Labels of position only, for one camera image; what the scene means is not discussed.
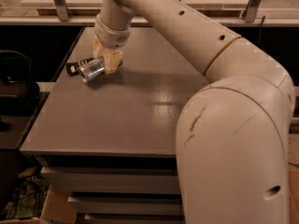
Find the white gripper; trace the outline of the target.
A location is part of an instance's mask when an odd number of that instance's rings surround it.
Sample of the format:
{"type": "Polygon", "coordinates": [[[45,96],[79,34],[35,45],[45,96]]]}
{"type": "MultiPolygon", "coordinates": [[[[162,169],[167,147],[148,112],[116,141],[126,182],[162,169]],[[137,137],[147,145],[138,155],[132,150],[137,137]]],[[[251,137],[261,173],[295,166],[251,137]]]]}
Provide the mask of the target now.
{"type": "Polygon", "coordinates": [[[127,43],[131,31],[109,28],[97,15],[94,32],[96,36],[93,38],[93,57],[98,59],[103,55],[105,74],[113,74],[122,61],[122,51],[116,48],[123,47],[127,43]]]}

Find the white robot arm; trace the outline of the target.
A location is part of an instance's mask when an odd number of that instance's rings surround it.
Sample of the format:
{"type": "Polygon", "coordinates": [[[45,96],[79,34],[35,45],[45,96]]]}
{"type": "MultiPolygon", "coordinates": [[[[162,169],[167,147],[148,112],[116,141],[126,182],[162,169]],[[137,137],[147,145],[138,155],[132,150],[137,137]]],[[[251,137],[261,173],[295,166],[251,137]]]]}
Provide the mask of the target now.
{"type": "Polygon", "coordinates": [[[290,224],[288,72],[179,0],[104,0],[95,24],[103,47],[123,46],[136,14],[209,83],[183,107],[176,130],[186,224],[290,224]]]}

